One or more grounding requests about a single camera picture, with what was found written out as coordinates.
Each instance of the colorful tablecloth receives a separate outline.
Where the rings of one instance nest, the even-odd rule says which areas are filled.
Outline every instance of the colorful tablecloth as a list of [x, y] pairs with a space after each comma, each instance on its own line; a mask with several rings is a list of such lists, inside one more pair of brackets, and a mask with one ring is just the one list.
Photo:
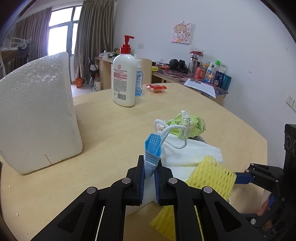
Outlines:
[[[171, 70], [171, 69], [161, 69], [161, 68], [159, 68], [159, 70], [156, 71], [155, 73], [157, 73], [159, 75], [162, 75], [164, 77], [167, 77], [169, 79], [173, 79], [174, 81], [177, 81], [180, 84], [184, 84], [187, 81], [187, 79], [192, 79], [192, 80], [195, 80], [197, 82], [200, 82], [200, 80], [197, 80], [194, 77], [189, 76], [188, 74], [181, 73], [181, 72]], [[209, 84], [209, 83], [206, 83], [206, 84], [211, 85], [211, 86], [214, 87], [216, 96], [228, 94], [227, 91], [222, 90], [221, 88], [217, 87], [216, 85]]]

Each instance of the styrofoam block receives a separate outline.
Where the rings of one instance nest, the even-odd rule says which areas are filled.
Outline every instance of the styrofoam block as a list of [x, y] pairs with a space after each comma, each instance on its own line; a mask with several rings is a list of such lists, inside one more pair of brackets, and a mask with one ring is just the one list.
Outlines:
[[29, 173], [82, 151], [68, 53], [29, 62], [0, 80], [0, 155]]

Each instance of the yellow foam net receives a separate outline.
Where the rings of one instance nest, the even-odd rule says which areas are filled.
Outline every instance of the yellow foam net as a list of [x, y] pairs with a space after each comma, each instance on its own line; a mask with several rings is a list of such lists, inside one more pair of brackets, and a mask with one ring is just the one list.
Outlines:
[[[228, 200], [236, 175], [223, 167], [211, 156], [206, 156], [187, 180], [188, 186], [203, 188], [212, 187], [224, 199]], [[150, 222], [150, 225], [168, 239], [175, 241], [175, 220], [173, 206], [165, 206], [159, 214]]]

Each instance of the barcode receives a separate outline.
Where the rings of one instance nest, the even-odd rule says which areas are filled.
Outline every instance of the barcode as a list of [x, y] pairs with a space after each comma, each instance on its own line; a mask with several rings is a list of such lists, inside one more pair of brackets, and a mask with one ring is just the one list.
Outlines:
[[126, 100], [126, 95], [117, 94], [117, 98], [121, 100]]

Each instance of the anime picture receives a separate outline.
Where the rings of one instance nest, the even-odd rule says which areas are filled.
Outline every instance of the anime picture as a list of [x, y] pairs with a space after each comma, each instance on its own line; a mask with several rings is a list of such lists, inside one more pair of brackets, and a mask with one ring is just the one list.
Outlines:
[[171, 42], [189, 44], [191, 29], [191, 23], [174, 24]]

